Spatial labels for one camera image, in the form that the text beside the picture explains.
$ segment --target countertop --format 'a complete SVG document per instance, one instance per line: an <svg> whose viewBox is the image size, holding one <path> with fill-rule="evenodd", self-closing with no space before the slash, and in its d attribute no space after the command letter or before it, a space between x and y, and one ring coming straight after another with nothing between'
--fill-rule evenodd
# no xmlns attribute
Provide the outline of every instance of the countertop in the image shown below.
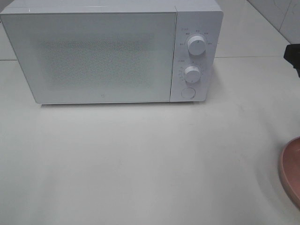
<svg viewBox="0 0 300 225"><path fill-rule="evenodd" d="M248 2L203 103L38 105L0 29L0 224L298 225L278 157L300 135L288 42Z"/></svg>

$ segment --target pink bowl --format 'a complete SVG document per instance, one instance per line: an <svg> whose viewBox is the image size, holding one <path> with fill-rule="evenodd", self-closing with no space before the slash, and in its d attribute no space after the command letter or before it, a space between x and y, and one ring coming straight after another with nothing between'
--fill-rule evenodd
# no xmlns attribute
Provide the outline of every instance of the pink bowl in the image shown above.
<svg viewBox="0 0 300 225"><path fill-rule="evenodd" d="M282 151L279 176L286 193L300 209L300 137L291 140Z"/></svg>

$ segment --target round button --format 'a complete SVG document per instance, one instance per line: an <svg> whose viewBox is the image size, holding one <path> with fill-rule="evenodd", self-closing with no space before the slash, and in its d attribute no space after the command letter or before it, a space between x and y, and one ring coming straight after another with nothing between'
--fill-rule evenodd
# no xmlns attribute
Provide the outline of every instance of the round button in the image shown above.
<svg viewBox="0 0 300 225"><path fill-rule="evenodd" d="M187 47L189 53L192 55L201 55L205 51L206 47L205 38L200 35L192 36L187 41Z"/></svg>
<svg viewBox="0 0 300 225"><path fill-rule="evenodd" d="M196 83L201 78L201 69L198 67L188 67L184 70L184 79L188 83Z"/></svg>
<svg viewBox="0 0 300 225"><path fill-rule="evenodd" d="M183 98L189 98L189 99L192 99L193 97L195 97L195 94L196 94L196 91L194 88L185 88L181 92L181 96Z"/></svg>

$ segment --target knob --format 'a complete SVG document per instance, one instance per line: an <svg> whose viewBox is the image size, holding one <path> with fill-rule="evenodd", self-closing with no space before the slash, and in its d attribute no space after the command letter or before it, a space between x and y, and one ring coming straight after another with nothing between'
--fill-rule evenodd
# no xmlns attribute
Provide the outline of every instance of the knob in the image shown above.
<svg viewBox="0 0 300 225"><path fill-rule="evenodd" d="M196 83L201 78L201 69L190 66L184 70L184 79L188 83Z"/></svg>
<svg viewBox="0 0 300 225"><path fill-rule="evenodd" d="M205 38L200 35L193 36L187 41L187 47L192 55L201 55L206 47Z"/></svg>

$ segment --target black object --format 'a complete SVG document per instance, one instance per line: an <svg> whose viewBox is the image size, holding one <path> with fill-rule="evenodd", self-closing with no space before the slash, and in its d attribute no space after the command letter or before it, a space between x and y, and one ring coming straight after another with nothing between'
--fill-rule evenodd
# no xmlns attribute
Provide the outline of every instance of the black object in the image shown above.
<svg viewBox="0 0 300 225"><path fill-rule="evenodd" d="M300 44L288 45L283 58L294 66L300 78Z"/></svg>

